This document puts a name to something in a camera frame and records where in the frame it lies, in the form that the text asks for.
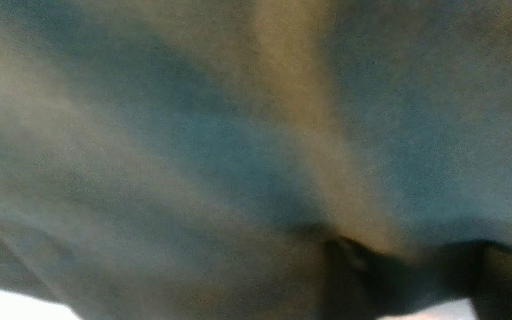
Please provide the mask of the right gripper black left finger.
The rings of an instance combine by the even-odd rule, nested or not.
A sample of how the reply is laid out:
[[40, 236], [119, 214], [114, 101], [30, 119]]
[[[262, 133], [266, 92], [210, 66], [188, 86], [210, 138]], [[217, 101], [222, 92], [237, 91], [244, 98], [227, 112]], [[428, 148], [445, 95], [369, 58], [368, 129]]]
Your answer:
[[324, 320], [377, 320], [393, 313], [392, 290], [376, 265], [376, 253], [349, 238], [323, 242], [326, 277]]

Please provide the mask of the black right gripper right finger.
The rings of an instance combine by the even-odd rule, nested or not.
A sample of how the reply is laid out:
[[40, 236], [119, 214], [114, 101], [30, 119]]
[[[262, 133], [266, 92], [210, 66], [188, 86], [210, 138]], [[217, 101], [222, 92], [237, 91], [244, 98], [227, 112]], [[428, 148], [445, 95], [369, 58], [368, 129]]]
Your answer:
[[512, 320], [512, 250], [508, 247], [489, 244], [484, 248], [472, 305], [479, 320]]

